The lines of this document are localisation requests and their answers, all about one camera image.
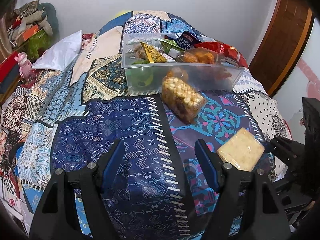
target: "plastic storage box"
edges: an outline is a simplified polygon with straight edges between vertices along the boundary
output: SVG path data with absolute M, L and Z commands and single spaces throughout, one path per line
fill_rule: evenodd
M 170 33 L 135 33 L 124 37 L 122 68 L 125 69 L 130 96 L 161 93 L 162 79 L 173 68 L 179 67 L 188 75 L 187 83 L 199 91 L 231 91 L 242 75 L 244 68 L 201 63 L 166 62 L 132 65 L 139 59 L 133 55 L 135 42 L 149 45 L 152 39 L 164 36 L 176 37 Z

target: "black gripper frame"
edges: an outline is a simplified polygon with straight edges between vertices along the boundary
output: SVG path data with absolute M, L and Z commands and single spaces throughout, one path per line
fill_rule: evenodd
M 284 178 L 273 183 L 288 217 L 301 212 L 320 194 L 320 102 L 302 98 L 302 106 L 305 144 L 280 136 L 269 143 L 270 151 L 288 166 Z
M 84 210 L 93 239 L 120 240 L 100 193 L 103 188 L 111 187 L 123 155 L 124 144 L 117 139 L 109 152 L 103 154 L 95 165 L 91 165 L 93 168 L 86 166 L 79 171 L 65 172 L 60 169 L 61 173 L 54 172 L 36 209 L 29 239 L 92 239 L 82 234 L 80 229 L 74 193 L 74 189 L 78 188 L 81 189 Z M 108 173 L 110 180 L 103 184 L 104 172 Z
M 290 236 L 289 222 L 284 209 L 264 172 L 238 170 L 222 162 L 200 139 L 195 145 L 196 157 L 208 186 L 220 192 L 210 222 L 202 240 L 285 240 Z M 229 237 L 236 216 L 239 191 L 245 191 L 245 207 L 240 231 Z

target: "stuffed animal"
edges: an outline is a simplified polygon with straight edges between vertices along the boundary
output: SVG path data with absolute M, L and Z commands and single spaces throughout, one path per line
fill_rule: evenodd
M 14 60 L 18 62 L 18 65 L 20 66 L 20 76 L 28 81 L 32 64 L 30 60 L 28 60 L 27 54 L 24 52 L 19 53 L 17 57 L 14 57 Z

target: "white wall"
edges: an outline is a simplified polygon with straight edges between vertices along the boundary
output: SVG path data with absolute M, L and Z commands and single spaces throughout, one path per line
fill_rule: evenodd
M 18 0 L 18 5 L 32 0 Z M 121 10 L 163 10 L 184 18 L 207 36 L 251 55 L 273 0 L 40 0 L 57 11 L 60 37 L 94 33 Z
M 304 129 L 301 129 L 299 119 L 302 118 L 302 97 L 320 99 L 320 24 L 315 19 L 308 43 L 301 55 L 300 61 L 292 73 L 276 93 L 273 99 L 278 101 L 278 109 L 288 122 L 294 140 L 304 143 Z M 316 82 L 316 91 L 307 88 L 308 84 Z

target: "patchwork bedspread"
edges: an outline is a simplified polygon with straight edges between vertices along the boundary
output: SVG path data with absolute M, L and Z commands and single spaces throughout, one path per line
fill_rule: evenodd
M 291 138 L 277 102 L 249 70 L 232 92 L 203 91 L 207 104 L 193 125 L 183 124 L 157 95 L 126 96 L 123 36 L 185 30 L 204 36 L 169 13 L 126 13 L 102 27 L 63 72 L 44 70 L 32 88 L 17 88 L 1 116 L 2 191 L 4 201 L 29 221 L 27 228 L 56 168 L 79 170 L 96 162 L 115 138 L 122 138 L 123 163 L 112 190 L 102 195 L 121 238 L 200 236 L 218 194 L 207 185 L 194 154 L 195 141 L 203 138 L 215 151 L 242 127 L 260 141 L 275 135 Z M 18 142 L 23 146 L 17 151 L 13 148 Z M 274 180 L 284 164 L 269 153 L 256 168 Z M 76 206 L 81 230 L 90 235 L 79 191 Z M 240 221 L 241 212 L 231 233 Z

